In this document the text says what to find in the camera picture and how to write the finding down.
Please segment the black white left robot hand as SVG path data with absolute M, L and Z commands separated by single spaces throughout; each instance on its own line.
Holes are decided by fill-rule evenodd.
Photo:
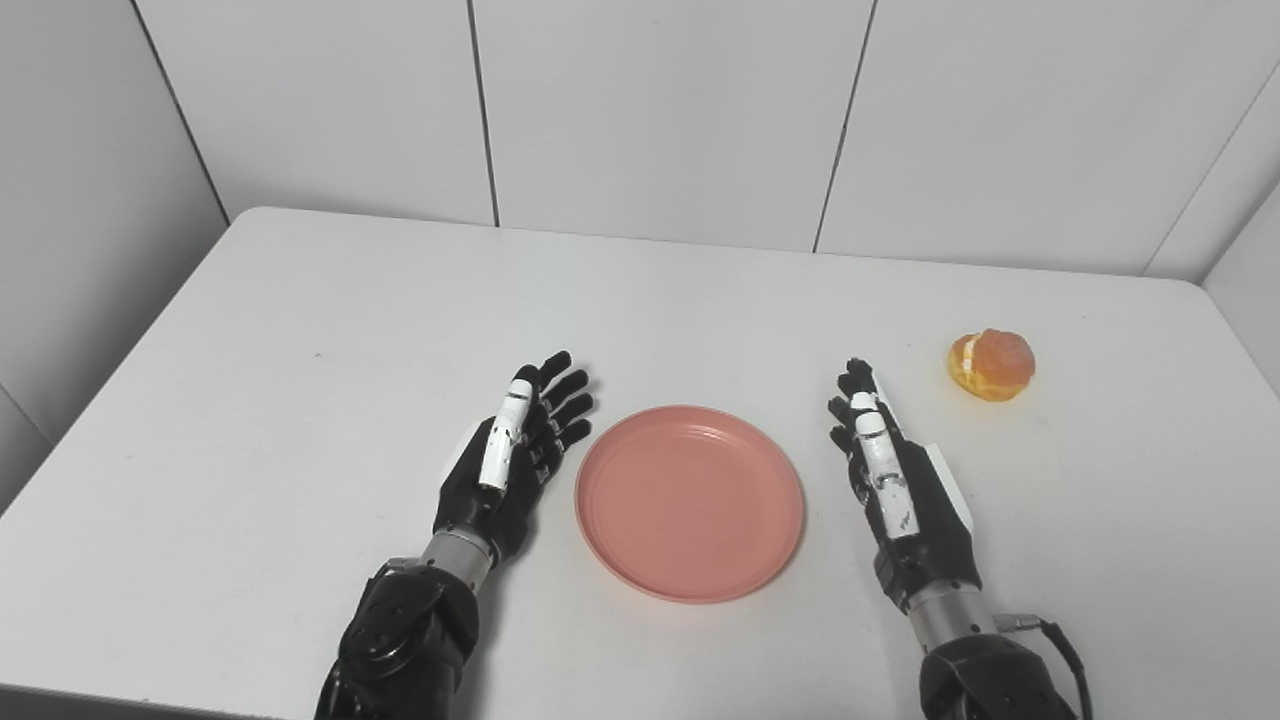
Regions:
M 561 350 L 521 366 L 497 415 L 481 420 L 445 477 L 433 524 L 481 541 L 493 566 L 529 537 L 545 484 L 593 430 L 590 375 Z

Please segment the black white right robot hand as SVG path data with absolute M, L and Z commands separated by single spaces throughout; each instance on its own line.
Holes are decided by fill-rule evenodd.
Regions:
M 904 437 L 873 366 L 860 357 L 849 359 L 837 387 L 838 396 L 828 402 L 836 420 L 829 437 L 846 457 L 850 486 L 874 537 L 874 570 L 881 589 L 902 612 L 908 611 L 911 597 L 933 584 L 980 589 L 970 529 L 928 448 Z M 899 464 L 896 479 L 882 484 L 876 483 L 855 430 L 855 421 L 869 413 L 884 421 L 878 442 L 891 445 Z M 892 487 L 902 489 L 911 502 L 911 520 L 905 530 L 891 521 L 882 503 Z

